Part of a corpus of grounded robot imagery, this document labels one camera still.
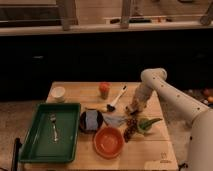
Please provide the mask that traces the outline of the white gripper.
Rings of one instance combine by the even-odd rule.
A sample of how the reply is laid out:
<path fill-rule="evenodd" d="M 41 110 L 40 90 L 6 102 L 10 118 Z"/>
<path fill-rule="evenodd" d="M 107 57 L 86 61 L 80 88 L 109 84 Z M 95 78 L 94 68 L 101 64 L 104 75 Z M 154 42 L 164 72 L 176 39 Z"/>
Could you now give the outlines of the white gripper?
<path fill-rule="evenodd" d="M 153 89 L 146 84 L 141 83 L 135 90 L 132 105 L 137 108 L 138 112 L 143 112 L 147 106 L 147 102 L 152 95 Z"/>

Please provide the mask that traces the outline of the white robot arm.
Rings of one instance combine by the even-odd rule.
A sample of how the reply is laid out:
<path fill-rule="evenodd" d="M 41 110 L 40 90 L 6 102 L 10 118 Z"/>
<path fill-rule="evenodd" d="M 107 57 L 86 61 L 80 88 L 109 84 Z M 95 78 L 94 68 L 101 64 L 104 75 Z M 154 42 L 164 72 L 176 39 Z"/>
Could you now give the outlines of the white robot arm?
<path fill-rule="evenodd" d="M 213 109 L 168 84 L 166 78 L 163 68 L 141 72 L 142 83 L 133 96 L 136 110 L 143 111 L 152 92 L 156 91 L 191 125 L 185 171 L 213 171 Z"/>

